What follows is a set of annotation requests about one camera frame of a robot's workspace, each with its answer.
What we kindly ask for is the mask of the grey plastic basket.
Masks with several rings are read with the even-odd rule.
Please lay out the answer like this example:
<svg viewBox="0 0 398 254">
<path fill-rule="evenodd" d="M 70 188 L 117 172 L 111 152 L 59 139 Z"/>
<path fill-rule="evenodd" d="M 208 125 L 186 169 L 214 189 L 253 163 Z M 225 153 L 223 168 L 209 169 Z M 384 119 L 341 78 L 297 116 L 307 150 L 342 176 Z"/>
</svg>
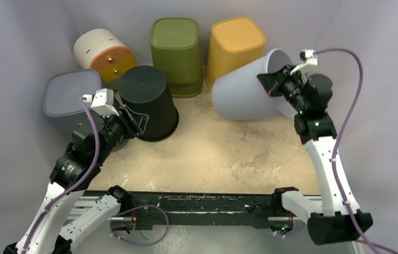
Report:
<svg viewBox="0 0 398 254">
<path fill-rule="evenodd" d="M 94 94 L 106 88 L 98 71 L 80 69 L 58 74 L 50 78 L 45 87 L 43 112 L 64 141 L 71 141 L 73 130 L 87 115 L 80 102 L 84 94 Z"/>
</svg>

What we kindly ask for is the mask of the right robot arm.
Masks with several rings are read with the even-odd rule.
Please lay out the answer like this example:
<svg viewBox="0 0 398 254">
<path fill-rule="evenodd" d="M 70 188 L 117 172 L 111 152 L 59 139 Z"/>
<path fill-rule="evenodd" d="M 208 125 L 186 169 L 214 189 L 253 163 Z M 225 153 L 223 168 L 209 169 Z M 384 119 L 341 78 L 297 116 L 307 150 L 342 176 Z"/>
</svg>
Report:
<svg viewBox="0 0 398 254">
<path fill-rule="evenodd" d="M 296 215 L 307 225 L 316 245 L 357 240 L 373 225 L 373 218 L 360 210 L 350 193 L 339 160 L 339 136 L 327 113 L 332 81 L 322 74 L 304 80 L 299 71 L 292 72 L 291 65 L 256 77 L 268 96 L 282 96 L 296 110 L 294 128 L 311 158 L 321 192 L 322 204 L 318 205 L 295 187 L 277 188 L 271 201 L 273 212 Z"/>
</svg>

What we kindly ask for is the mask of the orange plastic mesh basket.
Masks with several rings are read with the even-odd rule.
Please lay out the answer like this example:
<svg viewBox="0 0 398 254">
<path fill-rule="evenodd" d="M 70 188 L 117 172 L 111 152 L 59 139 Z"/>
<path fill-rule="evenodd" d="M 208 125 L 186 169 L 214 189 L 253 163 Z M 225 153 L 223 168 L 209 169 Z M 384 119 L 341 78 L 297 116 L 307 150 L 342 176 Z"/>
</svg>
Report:
<svg viewBox="0 0 398 254">
<path fill-rule="evenodd" d="M 205 80 L 209 88 L 221 76 L 263 55 L 266 37 L 249 17 L 233 17 L 211 28 Z"/>
</svg>

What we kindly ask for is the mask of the green slotted plastic basket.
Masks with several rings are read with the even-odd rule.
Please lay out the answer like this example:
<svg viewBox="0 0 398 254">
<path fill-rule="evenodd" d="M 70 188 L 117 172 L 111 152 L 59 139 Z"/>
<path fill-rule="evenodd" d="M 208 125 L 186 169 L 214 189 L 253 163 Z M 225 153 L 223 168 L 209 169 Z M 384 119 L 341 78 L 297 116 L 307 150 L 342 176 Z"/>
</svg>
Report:
<svg viewBox="0 0 398 254">
<path fill-rule="evenodd" d="M 186 17 L 156 20 L 151 30 L 153 66 L 161 69 L 174 98 L 192 98 L 203 87 L 200 30 Z"/>
</svg>

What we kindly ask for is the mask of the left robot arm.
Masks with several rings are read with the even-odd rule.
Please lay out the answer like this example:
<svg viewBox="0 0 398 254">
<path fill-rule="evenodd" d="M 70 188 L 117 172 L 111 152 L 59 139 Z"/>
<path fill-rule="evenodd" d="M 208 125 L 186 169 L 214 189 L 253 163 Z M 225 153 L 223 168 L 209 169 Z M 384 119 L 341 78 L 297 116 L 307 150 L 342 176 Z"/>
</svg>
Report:
<svg viewBox="0 0 398 254">
<path fill-rule="evenodd" d="M 114 186 L 93 208 L 65 223 L 112 151 L 124 140 L 141 136 L 149 120 L 147 114 L 136 113 L 126 105 L 111 106 L 101 114 L 87 110 L 86 114 L 55 163 L 30 227 L 20 241 L 7 245 L 4 253 L 72 253 L 107 218 L 127 216 L 132 211 L 132 194 Z"/>
</svg>

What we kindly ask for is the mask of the light grey round bin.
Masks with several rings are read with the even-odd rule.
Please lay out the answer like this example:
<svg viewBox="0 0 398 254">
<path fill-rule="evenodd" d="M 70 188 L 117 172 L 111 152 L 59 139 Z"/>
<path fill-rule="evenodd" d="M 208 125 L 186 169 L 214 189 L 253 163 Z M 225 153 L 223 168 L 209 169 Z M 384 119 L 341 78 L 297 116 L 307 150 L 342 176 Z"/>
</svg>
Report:
<svg viewBox="0 0 398 254">
<path fill-rule="evenodd" d="M 223 118 L 231 121 L 294 117 L 297 112 L 286 99 L 282 96 L 270 97 L 256 77 L 276 72 L 291 63 L 283 50 L 273 49 L 265 56 L 219 77 L 211 89 L 214 108 Z"/>
</svg>

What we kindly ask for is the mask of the black round bin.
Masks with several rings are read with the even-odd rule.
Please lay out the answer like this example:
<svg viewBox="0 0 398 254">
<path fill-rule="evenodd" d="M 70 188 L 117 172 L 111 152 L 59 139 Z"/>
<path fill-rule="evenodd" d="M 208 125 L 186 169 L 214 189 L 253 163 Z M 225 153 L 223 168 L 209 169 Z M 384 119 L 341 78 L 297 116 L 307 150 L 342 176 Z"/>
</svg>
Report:
<svg viewBox="0 0 398 254">
<path fill-rule="evenodd" d="M 149 116 L 141 140 L 158 142 L 174 133 L 179 113 L 161 69 L 148 65 L 129 69 L 118 81 L 118 92 L 132 111 Z"/>
</svg>

